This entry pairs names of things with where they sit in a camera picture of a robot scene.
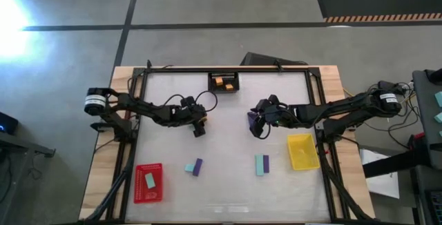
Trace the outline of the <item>black hazard-striped floor mat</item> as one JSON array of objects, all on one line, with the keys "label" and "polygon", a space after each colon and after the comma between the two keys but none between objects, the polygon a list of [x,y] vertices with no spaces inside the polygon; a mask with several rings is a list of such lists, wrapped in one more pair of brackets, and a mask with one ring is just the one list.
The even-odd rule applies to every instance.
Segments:
[{"label": "black hazard-striped floor mat", "polygon": [[318,0],[327,23],[442,19],[442,0]]}]

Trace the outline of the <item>black side table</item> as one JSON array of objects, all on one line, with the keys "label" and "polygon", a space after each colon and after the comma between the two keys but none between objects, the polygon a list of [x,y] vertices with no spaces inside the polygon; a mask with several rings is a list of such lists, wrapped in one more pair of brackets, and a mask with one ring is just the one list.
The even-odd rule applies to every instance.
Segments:
[{"label": "black side table", "polygon": [[427,151],[433,168],[442,170],[442,137],[439,131],[442,124],[434,116],[442,112],[438,106],[435,94],[442,91],[442,86],[430,83],[424,70],[415,70],[412,73],[414,91],[421,115],[421,123],[427,140]]}]

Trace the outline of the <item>dark keyboard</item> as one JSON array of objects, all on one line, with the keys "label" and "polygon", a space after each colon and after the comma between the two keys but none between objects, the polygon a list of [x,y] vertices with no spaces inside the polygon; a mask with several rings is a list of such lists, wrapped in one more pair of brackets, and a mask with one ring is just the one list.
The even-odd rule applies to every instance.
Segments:
[{"label": "dark keyboard", "polygon": [[420,225],[442,225],[442,170],[417,166],[411,170]]}]

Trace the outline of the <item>black table beam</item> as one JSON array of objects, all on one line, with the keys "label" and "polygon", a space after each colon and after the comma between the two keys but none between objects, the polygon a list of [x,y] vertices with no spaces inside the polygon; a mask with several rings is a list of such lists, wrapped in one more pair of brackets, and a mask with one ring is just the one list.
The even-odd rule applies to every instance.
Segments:
[{"label": "black table beam", "polygon": [[366,178],[371,178],[409,170],[416,166],[432,166],[430,156],[425,149],[414,148],[385,159],[363,164],[363,171]]}]

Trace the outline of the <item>grey metal stand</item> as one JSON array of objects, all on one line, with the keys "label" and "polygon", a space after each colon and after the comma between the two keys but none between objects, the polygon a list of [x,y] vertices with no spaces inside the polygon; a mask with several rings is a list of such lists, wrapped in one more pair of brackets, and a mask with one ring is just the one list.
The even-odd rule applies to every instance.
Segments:
[{"label": "grey metal stand", "polygon": [[11,161],[9,187],[0,198],[0,225],[6,225],[13,207],[17,204],[18,190],[21,188],[24,179],[28,176],[28,170],[32,168],[35,155],[54,157],[56,150],[39,144],[29,142],[14,135],[0,133],[0,148],[12,154],[17,154],[17,158]]}]

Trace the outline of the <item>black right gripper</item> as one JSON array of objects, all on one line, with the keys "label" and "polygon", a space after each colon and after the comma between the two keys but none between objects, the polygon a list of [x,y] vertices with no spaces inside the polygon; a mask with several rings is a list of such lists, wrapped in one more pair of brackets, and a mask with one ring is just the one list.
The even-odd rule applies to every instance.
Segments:
[{"label": "black right gripper", "polygon": [[275,95],[271,95],[268,99],[261,99],[254,108],[254,112],[262,113],[262,117],[257,114],[254,125],[249,126],[249,130],[254,137],[260,138],[265,123],[268,125],[269,130],[271,130],[273,126],[270,125],[269,121],[273,114],[285,115],[290,119],[290,124],[287,128],[294,128],[294,113],[290,111],[287,104],[281,103]]}]

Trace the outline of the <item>black plastic basket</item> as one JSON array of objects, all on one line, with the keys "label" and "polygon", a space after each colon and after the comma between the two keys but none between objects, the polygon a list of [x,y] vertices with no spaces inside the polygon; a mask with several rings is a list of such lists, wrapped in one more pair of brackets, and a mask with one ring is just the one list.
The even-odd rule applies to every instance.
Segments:
[{"label": "black plastic basket", "polygon": [[[221,77],[223,84],[221,86],[216,86],[215,79]],[[228,91],[225,86],[231,84],[234,90]],[[221,92],[236,92],[240,89],[240,81],[238,72],[209,72],[208,73],[208,90],[211,92],[221,93]]]}]

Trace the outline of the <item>white paper sheet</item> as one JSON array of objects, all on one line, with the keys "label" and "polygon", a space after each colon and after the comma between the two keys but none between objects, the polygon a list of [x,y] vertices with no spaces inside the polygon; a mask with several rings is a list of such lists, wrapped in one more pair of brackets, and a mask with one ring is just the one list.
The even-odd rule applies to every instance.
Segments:
[{"label": "white paper sheet", "polygon": [[[359,150],[362,164],[368,164],[381,159],[386,159],[387,155],[376,153],[366,149]],[[366,178],[369,192],[399,199],[398,173],[388,173],[377,177]]]}]

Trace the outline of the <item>yellow plastic basket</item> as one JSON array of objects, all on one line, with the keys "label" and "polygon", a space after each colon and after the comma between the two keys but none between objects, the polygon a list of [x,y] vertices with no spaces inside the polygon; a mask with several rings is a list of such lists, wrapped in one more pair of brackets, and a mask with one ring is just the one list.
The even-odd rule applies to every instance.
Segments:
[{"label": "yellow plastic basket", "polygon": [[293,170],[320,168],[314,137],[311,133],[288,135],[287,147]]}]

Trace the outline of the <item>black power strip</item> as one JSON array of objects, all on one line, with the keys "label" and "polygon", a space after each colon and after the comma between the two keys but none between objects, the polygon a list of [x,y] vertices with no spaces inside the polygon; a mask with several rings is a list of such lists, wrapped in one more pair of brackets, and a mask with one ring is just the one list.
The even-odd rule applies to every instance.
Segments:
[{"label": "black power strip", "polygon": [[388,81],[379,81],[377,86],[381,90],[390,91],[398,95],[404,95],[407,91],[407,88],[404,88],[401,84]]}]

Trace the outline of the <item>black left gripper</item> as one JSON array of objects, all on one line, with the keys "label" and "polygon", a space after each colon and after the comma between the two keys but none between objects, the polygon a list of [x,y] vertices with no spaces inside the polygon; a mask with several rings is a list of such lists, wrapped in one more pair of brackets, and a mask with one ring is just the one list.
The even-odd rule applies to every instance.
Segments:
[{"label": "black left gripper", "polygon": [[193,125],[194,137],[201,137],[206,134],[205,120],[203,117],[206,115],[206,109],[204,106],[196,106],[196,110],[180,110],[175,113],[172,120],[172,127]]}]

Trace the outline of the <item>black pouch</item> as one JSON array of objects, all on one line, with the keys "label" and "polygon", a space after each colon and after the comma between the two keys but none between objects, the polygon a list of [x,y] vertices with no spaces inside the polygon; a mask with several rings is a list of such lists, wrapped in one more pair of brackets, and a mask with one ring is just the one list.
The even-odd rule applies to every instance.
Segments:
[{"label": "black pouch", "polygon": [[424,70],[428,81],[434,85],[442,86],[442,68],[438,70]]}]

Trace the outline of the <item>black angular case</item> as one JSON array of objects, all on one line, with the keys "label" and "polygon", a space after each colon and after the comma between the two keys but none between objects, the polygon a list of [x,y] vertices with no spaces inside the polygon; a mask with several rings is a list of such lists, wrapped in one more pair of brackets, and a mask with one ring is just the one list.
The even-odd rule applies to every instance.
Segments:
[{"label": "black angular case", "polygon": [[304,61],[292,61],[269,55],[248,52],[240,63],[241,66],[307,66]]}]

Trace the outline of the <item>black device blue light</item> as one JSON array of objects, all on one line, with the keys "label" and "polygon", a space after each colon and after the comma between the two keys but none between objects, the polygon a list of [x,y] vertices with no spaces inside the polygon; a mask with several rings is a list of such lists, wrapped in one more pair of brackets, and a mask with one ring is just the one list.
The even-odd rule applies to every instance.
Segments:
[{"label": "black device blue light", "polygon": [[0,132],[14,135],[19,122],[17,119],[0,112]]}]

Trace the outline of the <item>red plastic basket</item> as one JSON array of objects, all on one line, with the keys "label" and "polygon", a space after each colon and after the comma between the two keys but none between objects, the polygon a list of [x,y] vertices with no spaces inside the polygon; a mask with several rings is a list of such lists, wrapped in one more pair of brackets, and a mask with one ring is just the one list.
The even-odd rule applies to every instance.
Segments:
[{"label": "red plastic basket", "polygon": [[[148,189],[145,180],[145,174],[152,173],[155,179],[156,187]],[[152,203],[160,202],[163,199],[162,185],[163,170],[162,164],[144,164],[135,167],[135,194],[134,203]]]}]

